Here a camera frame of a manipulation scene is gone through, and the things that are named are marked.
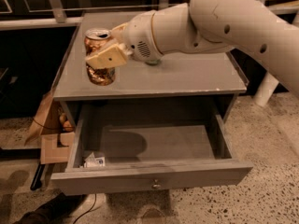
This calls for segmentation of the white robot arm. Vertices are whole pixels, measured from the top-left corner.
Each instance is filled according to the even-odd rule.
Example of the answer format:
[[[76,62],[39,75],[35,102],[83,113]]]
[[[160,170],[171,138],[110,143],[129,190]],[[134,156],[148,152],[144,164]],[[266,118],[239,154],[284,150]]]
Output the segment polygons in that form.
[[[94,69],[121,66],[130,57],[151,63],[168,53],[221,53],[236,48],[299,95],[299,28],[259,0],[190,0],[141,13],[98,35],[104,44],[85,57]]]

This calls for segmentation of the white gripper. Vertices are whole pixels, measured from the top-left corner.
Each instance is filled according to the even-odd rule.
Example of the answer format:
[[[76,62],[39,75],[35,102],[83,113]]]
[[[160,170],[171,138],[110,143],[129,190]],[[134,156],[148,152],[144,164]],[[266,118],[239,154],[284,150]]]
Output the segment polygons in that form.
[[[86,64],[93,69],[105,69],[127,64],[131,55],[141,62],[161,59],[163,54],[157,49],[152,32],[154,14],[155,10],[138,14],[128,23],[114,27],[111,36],[120,44],[91,53],[85,57]]]

